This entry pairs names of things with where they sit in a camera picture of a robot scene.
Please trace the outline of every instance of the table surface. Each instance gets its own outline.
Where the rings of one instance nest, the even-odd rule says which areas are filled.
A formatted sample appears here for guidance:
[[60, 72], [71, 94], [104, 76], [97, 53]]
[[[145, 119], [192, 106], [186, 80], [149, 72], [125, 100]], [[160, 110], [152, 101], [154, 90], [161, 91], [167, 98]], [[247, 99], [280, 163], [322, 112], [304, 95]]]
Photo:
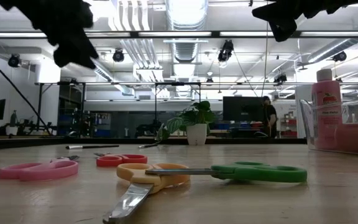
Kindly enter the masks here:
[[258, 161], [303, 167], [308, 183], [235, 183], [193, 176], [151, 195], [128, 223], [358, 223], [358, 156], [309, 151], [305, 145], [159, 146], [66, 150], [40, 146], [0, 150], [0, 167], [79, 155], [78, 175], [45, 182], [0, 180], [0, 223], [102, 223], [126, 191], [115, 168], [96, 167], [94, 152], [144, 154], [149, 163], [209, 167]]

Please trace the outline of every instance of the clear plastic container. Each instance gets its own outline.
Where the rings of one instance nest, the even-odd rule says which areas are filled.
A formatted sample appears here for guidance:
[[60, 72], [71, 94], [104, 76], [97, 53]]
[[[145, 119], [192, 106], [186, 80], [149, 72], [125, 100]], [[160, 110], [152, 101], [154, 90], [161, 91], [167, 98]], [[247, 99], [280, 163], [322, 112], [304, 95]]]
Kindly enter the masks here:
[[342, 108], [342, 124], [335, 128], [335, 138], [333, 141], [335, 141], [336, 147], [329, 151], [358, 154], [358, 100], [325, 106], [313, 106], [311, 102], [305, 100], [300, 100], [300, 103], [309, 149], [323, 150], [319, 149], [315, 144], [318, 141], [314, 133], [315, 114], [323, 109], [334, 108], [340, 105]]

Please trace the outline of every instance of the bottle cap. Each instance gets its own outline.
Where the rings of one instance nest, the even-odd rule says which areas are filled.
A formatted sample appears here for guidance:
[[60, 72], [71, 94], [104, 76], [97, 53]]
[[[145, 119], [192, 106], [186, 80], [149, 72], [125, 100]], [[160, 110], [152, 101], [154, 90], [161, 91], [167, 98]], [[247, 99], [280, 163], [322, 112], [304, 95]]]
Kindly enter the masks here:
[[331, 69], [321, 69], [317, 72], [317, 82], [332, 80], [333, 71]]

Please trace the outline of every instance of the green leaves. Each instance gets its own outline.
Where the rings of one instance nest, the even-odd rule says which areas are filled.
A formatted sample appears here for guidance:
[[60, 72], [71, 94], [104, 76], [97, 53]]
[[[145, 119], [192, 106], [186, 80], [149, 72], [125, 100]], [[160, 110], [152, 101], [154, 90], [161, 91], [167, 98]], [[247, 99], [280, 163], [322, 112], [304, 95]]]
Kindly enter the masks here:
[[157, 132], [157, 141], [166, 140], [169, 138], [171, 134], [169, 131], [165, 128], [164, 124], [161, 124], [160, 129]]
[[167, 125], [161, 125], [157, 132], [157, 141], [168, 139], [172, 133], [186, 131], [187, 126], [195, 124], [209, 124], [214, 121], [214, 113], [211, 111], [211, 104], [208, 101], [193, 103], [189, 108], [183, 110], [179, 117], [168, 120]]
[[183, 118], [172, 118], [167, 121], [167, 129], [170, 134], [177, 131], [183, 124]]

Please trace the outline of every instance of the white pot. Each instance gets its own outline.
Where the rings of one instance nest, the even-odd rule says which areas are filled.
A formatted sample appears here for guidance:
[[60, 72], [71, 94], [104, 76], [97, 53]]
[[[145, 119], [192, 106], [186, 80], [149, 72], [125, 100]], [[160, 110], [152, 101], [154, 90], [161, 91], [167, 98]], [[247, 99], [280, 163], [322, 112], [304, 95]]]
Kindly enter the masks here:
[[187, 141], [191, 146], [203, 146], [206, 140], [206, 124], [196, 124], [186, 127]]
[[17, 135], [17, 127], [6, 127], [6, 135]]

